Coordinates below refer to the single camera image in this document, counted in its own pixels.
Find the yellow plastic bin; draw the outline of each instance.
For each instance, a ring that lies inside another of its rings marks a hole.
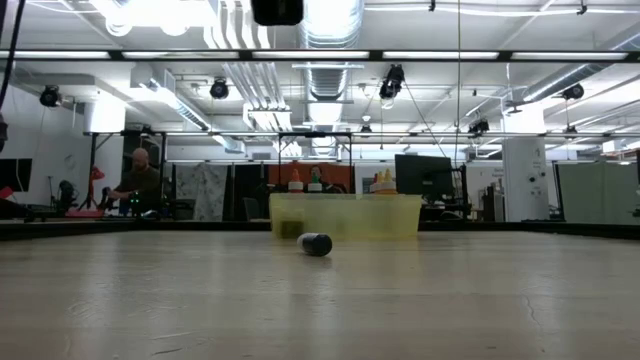
[[[321,232],[334,240],[414,239],[418,195],[272,194],[271,229],[278,239]]]

